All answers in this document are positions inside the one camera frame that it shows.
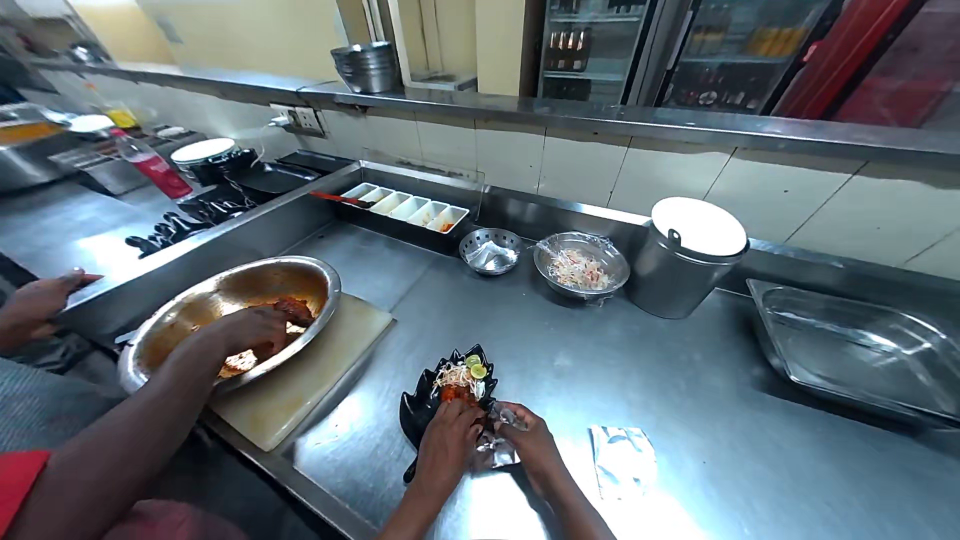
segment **black leaf-shaped plate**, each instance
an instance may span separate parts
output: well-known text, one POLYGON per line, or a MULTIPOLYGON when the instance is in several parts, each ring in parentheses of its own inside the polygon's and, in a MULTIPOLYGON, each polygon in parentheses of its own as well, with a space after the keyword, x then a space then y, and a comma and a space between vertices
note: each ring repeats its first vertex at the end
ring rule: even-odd
MULTIPOLYGON (((433 385, 437 380, 437 373, 441 366, 448 362, 454 364, 462 363, 467 356, 480 356, 480 361, 487 368, 487 375, 483 378, 484 394, 478 400, 480 408, 490 411, 490 405, 493 403, 493 389, 496 387, 496 379, 493 378, 493 364, 487 361, 487 355, 483 352, 483 347, 479 344, 470 348, 465 355, 461 355, 456 349, 450 355, 450 358, 442 358, 437 362, 437 367, 431 371, 424 369, 417 381, 417 389, 414 393, 403 392, 400 396, 400 427, 403 434, 406 435, 410 444, 415 448, 420 448, 420 441, 423 440, 423 434, 426 432, 427 425, 437 414, 437 408, 440 407, 440 389, 433 385)), ((403 474, 403 481, 410 483, 417 471, 417 461, 410 464, 406 473, 403 474)))

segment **white cutting board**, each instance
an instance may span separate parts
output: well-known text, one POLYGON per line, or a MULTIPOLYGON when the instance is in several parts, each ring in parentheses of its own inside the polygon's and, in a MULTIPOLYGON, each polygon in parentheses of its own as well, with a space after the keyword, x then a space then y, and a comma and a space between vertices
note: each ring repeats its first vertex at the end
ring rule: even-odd
POLYGON ((356 363, 393 317, 347 294, 326 327, 258 380, 216 396, 210 408, 261 450, 276 448, 356 363))

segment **lemon slice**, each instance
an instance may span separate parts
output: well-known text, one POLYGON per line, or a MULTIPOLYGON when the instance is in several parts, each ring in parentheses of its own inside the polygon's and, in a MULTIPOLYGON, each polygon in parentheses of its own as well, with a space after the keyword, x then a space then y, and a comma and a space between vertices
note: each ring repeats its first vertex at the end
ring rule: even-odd
POLYGON ((473 364, 470 366, 470 374, 474 379, 483 379, 487 376, 487 368, 483 364, 473 364))

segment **glass door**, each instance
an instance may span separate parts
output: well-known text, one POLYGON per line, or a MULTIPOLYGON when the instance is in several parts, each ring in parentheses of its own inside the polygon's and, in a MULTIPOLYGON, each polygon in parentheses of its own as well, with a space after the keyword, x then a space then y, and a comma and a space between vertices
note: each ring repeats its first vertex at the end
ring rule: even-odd
POLYGON ((668 67, 657 104, 769 113, 799 69, 811 36, 826 33, 830 0, 702 0, 668 67))
POLYGON ((619 104, 655 0, 549 0, 539 97, 619 104))

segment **white lid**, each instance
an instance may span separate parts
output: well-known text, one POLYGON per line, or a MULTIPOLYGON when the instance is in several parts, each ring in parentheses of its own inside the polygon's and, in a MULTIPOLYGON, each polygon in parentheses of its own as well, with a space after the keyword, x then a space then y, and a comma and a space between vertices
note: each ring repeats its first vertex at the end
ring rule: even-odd
POLYGON ((84 114, 70 120, 70 131, 78 134, 88 134, 108 130, 113 127, 113 120, 105 114, 84 114))
POLYGON ((214 156, 219 156, 227 150, 232 149, 236 141, 232 138, 210 138, 187 144, 183 148, 170 155, 170 159, 175 163, 190 164, 206 160, 214 156))
POLYGON ((670 197, 658 201, 650 212, 654 227, 669 237, 680 234, 680 246, 693 252, 727 257, 743 251, 747 232, 728 211, 699 199, 670 197))

